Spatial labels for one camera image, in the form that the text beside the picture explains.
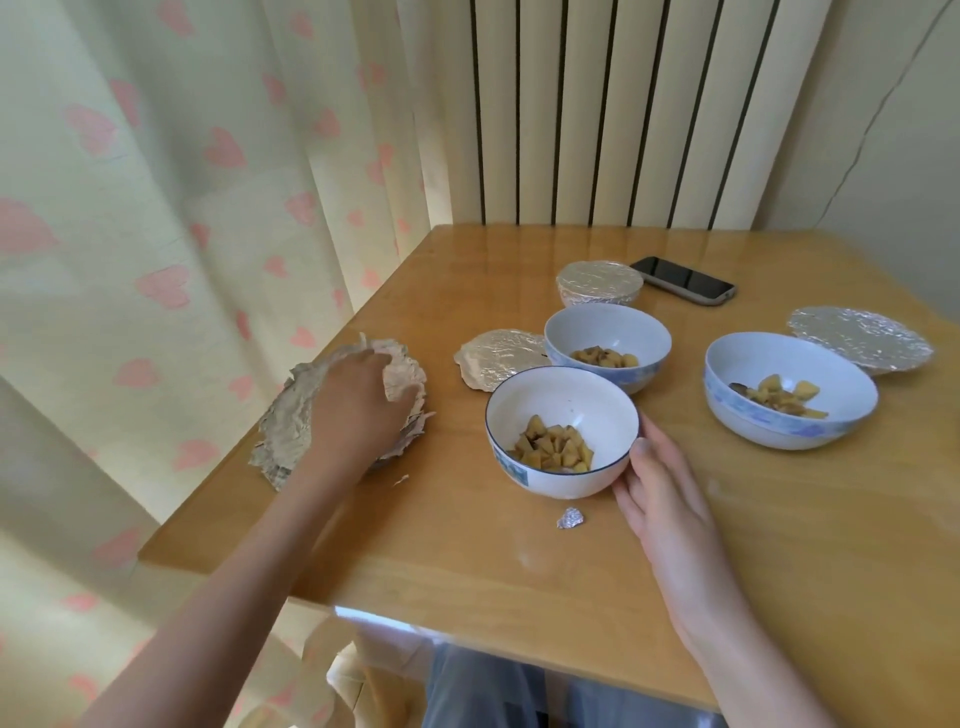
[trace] aluminum foil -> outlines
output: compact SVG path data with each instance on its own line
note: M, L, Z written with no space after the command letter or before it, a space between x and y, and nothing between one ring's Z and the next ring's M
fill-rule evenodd
M543 337L516 328L497 328L466 342L453 360L468 387L492 392L504 379L550 360L543 350Z
M564 305L619 303L630 305L643 287L643 276L612 260L579 260L557 276L557 290Z
M386 460L397 457L423 434L423 424L433 412L424 412L426 399L426 373L407 355L407 349L393 339L367 342L360 334L360 343L346 346L329 356L309 364L298 364L291 370L293 376L283 385L283 391L276 396L266 414L260 418L260 432L263 442L253 448L250 463L263 471L271 485L280 490L286 484L290 473L300 458L310 447L310 417L314 396L324 383L326 371L335 361L354 352L373 349L375 352L388 353L392 361L383 370L384 391L388 400L398 398L411 384L417 385L417 398L407 418L407 424L400 431L396 444L383 455L373 467L379 467Z
M919 333L871 311L809 306L794 311L788 323L794 336L840 354L870 376L907 372L933 355Z
M584 514L576 508L567 508L557 521L558 528L576 528L584 522Z

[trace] curtain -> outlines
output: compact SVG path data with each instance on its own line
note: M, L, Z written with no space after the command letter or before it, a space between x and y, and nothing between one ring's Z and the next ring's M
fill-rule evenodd
M5 725L69 725L149 639L194 581L139 547L449 222L424 2L0 4ZM231 722L323 724L301 668L271 639Z

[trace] person's right hand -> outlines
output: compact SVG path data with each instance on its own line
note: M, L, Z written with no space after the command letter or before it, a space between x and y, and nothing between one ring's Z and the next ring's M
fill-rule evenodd
M613 484L620 511L650 560L673 626L694 651L729 619L749 614L707 500L677 444L646 416L630 467Z

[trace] bowl rim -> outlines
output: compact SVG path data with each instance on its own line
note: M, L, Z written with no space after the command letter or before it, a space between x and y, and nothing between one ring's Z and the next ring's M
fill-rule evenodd
M594 374L593 372L589 372L586 369L580 369L580 367L568 367L568 366L565 366L564 364L551 364L549 368L550 369L572 369L575 372L587 372L587 374L596 376L605 384L608 384L611 387L613 387L619 394L627 398L627 401L633 406L634 414L636 415L636 437L630 441L630 445L627 447L627 451L624 452L622 455L620 455L618 458L616 458L613 462L611 462L610 465L605 465L603 468L595 468L593 470L587 471L586 473L548 473L547 471L542 471L538 468L531 468L529 465L523 465L523 463L521 463L519 460L514 459L514 457L512 457L510 453L507 452L504 448L500 447L500 444L496 442L496 438L493 437L493 433L490 432L490 417L488 416L490 413L490 402L493 399L493 395L496 394L496 389L499 389L500 387L502 387L508 381L513 379L515 376L524 375L527 372L535 372L537 369L547 369L547 367L534 367L533 369L524 369L522 372L517 372L516 374L512 374L508 376L506 379L504 379L503 381L501 381L499 384L497 384L496 389L490 392L490 396L487 397L487 404L483 410L483 424L484 424L484 428L487 430L487 439L490 440L491 445L493 445L495 449L502 452L504 457L509 457L511 460L513 460L515 463L522 466L523 468L526 468L527 470L530 470L530 471L534 471L536 473L543 473L544 475L564 475L564 476L591 475L593 473L602 473L607 468L612 468L614 465L617 465L621 460L623 460L624 457L630 454L630 448L634 446L634 441L636 440L637 437L640 436L640 428L642 427L641 425L642 420L640 419L640 413L636 409L636 405L634 404L634 401L630 399L630 395L628 395L626 392L624 392L622 389L616 386L616 384L614 384L613 382L607 379L604 379L603 377L597 374Z
M830 419L810 420L810 418L808 418L808 417L801 417L800 415L791 415L791 414L787 414L786 412L778 412L777 410L772 410L772 409L770 409L769 407L764 407L762 404L757 404L755 401L753 401L753 400L751 400L751 399L749 399L749 398L743 397L743 395L738 395L741 399L743 399L744 401L748 402L748 403L750 404L751 408L752 408L755 412L777 412L777 414L778 414L778 415L781 415L782 417L788 417L788 418L790 418L790 419L788 420L788 422L802 422L802 423L830 422L830 423L835 423L835 424L858 423L858 422L860 422L861 420L863 420L863 419L865 419L865 418L867 418L867 417L870 417L870 415L871 415L871 414L874 412L874 410L876 409L876 406L879 404L879 402L880 402L880 392L879 392L879 390L876 388L876 382L874 382L874 379L873 379L870 375L868 375L866 372L864 372L862 369L860 369L860 367L858 367L856 364L854 364L853 362L851 362L849 359L847 359L847 358L844 357L844 356L841 356L841 355L838 354L837 352L832 352L832 351L831 351L830 349L828 349L827 347L821 346L820 344L817 344L817 343L815 343L815 342L809 341L809 340L807 340L807 339L802 339L802 338L800 338L799 336L789 336L789 335L787 335L787 334L785 334L785 333L776 333L775 331L731 331L730 333L725 333L723 336L719 336L719 337L717 337L716 339L714 339L713 341L710 342L710 345L707 347L707 352L704 354L704 370L705 370L706 372L709 372L711 375L715 376L715 377L717 378L717 380L718 380L723 386L729 387L730 385L729 385L728 383L724 382L723 378L721 378L720 375L718 375L716 372L714 372L714 371L713 371L713 367L710 366L710 360L709 360L710 351L713 349L714 345L716 345L717 343L719 343L719 342L722 341L723 339L726 339L726 338L728 338L728 337L730 337L730 336L735 336L735 335L741 334L741 333L761 333L761 334L764 334L764 335L766 335L766 336L777 336L778 338L781 338L781 339L788 339L788 340L790 340L790 341L799 342L800 344L802 344L803 346L806 346L806 347L816 347L817 349L822 349L823 351L827 352L827 353L830 354L831 356L834 356L834 357L836 357L837 359L839 359L840 361L842 361L844 364L849 364L851 367L853 367L853 368L857 371L858 374L866 377L867 381L869 381L870 384L871 384L871 386L874 388L874 404L873 404L873 406L866 412L866 414L863 414L863 415L861 415L860 417L854 417L854 418L850 418L850 419L837 419L837 420L830 420Z
M550 326L550 322L551 322L551 321L553 321L555 318L557 318L558 316L560 316L560 315L561 315L562 313L564 313L565 311L571 310L570 308L561 308L559 311L554 312L554 313L550 316L550 318L548 318L548 319L546 320L546 324L543 325L543 338L546 340L546 342L547 342L551 347L553 347L553 349L556 350L556 352L557 352L560 356L564 356L565 358L570 359L571 361L576 361L577 364L580 365L580 366L573 367L572 365L567 365L567 364L555 364L554 366L558 366L558 367L570 366L571 369L581 369L582 367L589 367L589 369L587 369L587 371L588 371L588 372L591 372L592 374L596 374L596 375L600 375L601 372L636 372L636 371L639 371L639 370L641 370L641 369L646 369L647 367L652 367L652 366L655 366L655 365L657 365L657 364L660 364L667 356L670 355L670 352L673 351L673 334L670 333L670 329L667 328L667 327L664 325L664 323L663 323L660 319L658 319L656 316L653 316L653 315L647 313L646 311L641 311L639 308L634 308L634 307L631 306L631 305L620 305L619 303L603 303L602 301L591 301L591 302L589 302L589 303L581 303L580 305L575 306L575 307L576 307L576 308L580 308L580 307L583 307L583 306L604 306L604 307L609 307L609 308L628 308L628 309L630 309L630 310L632 310L632 311L635 311L636 313L642 314L645 318L650 319L650 320L653 321L655 324L657 324L657 326L659 326L660 328L662 328L663 331L664 331L664 333L666 333L666 338L667 338L666 354L664 354L663 356L661 356L661 357L660 357L659 359L657 359L656 361L651 361L651 362L648 363L648 364L640 364L640 365L635 366L635 367L618 367L617 369L610 369L609 367L598 367L596 364L587 364L587 362L585 362L585 361L577 361L577 360L574 359L572 356L570 356L570 354L561 352L560 349L557 348L557 345L554 344L552 341L550 341L550 337L547 335L547 332L546 332L546 329L547 329L548 326Z

